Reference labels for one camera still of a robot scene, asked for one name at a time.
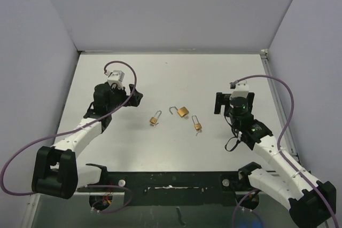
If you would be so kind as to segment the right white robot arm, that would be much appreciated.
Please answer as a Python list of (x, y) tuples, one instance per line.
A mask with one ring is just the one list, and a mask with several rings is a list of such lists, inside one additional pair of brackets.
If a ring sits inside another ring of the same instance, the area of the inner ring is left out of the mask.
[(254, 118), (254, 94), (245, 97), (218, 92), (214, 114), (223, 114), (237, 143), (244, 143), (278, 174), (270, 175), (251, 162), (238, 170), (238, 183), (267, 193), (289, 211), (297, 227), (317, 227), (336, 214), (336, 188), (321, 182), (301, 166), (283, 147), (271, 130)]

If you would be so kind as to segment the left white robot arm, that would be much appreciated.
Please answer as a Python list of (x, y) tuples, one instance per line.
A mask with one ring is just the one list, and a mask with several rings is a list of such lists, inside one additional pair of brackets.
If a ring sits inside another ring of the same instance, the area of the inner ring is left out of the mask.
[(112, 121), (112, 112), (119, 107), (138, 107), (143, 94), (133, 84), (130, 94), (125, 88), (105, 82), (95, 86), (93, 102), (89, 105), (75, 131), (52, 146), (37, 151), (32, 191), (69, 199), (78, 188), (91, 185), (96, 191), (108, 187), (107, 168), (98, 164), (77, 164), (85, 148), (101, 135)]

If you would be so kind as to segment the wide brass padlock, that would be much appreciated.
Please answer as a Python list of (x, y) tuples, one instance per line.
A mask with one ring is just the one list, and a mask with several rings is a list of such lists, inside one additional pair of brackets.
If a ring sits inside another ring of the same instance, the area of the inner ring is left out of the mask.
[(177, 108), (176, 106), (171, 106), (169, 108), (169, 112), (171, 113), (171, 115), (173, 115), (173, 110), (175, 110), (181, 118), (189, 118), (189, 111), (186, 107)]

